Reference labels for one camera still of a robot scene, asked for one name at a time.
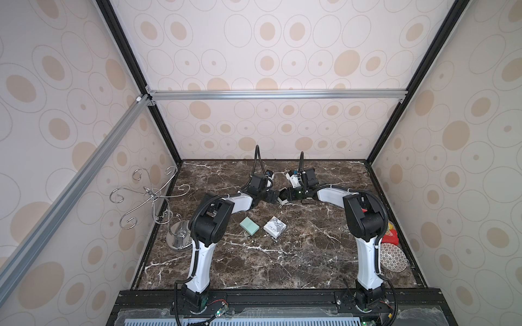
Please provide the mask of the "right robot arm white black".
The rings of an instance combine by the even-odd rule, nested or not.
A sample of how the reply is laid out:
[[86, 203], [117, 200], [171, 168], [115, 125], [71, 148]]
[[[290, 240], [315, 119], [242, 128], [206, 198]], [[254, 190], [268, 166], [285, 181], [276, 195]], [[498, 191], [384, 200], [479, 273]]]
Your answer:
[[389, 219], [382, 201], [366, 190], [321, 184], [314, 168], [289, 171], [285, 177], [291, 186], [281, 190], [280, 202], [312, 198], [344, 209], [348, 229], [356, 239], [358, 250], [354, 299], [361, 311], [369, 310], [385, 295], [379, 250]]

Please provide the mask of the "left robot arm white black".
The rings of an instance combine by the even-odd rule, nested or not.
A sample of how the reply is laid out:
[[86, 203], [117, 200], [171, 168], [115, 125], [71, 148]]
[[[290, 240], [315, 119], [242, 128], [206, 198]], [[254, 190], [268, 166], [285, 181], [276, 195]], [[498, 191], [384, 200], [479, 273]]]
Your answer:
[[184, 300], [197, 311], [208, 301], [210, 269], [216, 245], [222, 240], [231, 215], [249, 211], [261, 201], [275, 202], [273, 171], [252, 175], [245, 188], [235, 194], [208, 192], [189, 221], [192, 257], [187, 279], [181, 282]]

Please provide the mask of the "white lift-off box base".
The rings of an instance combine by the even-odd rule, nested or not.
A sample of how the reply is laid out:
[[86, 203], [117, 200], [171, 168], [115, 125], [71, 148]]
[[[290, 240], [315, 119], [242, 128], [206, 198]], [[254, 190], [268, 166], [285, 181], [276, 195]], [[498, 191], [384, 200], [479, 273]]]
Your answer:
[[286, 205], [289, 203], [289, 199], [291, 198], [290, 191], [288, 188], [283, 188], [279, 191], [277, 202], [280, 205]]

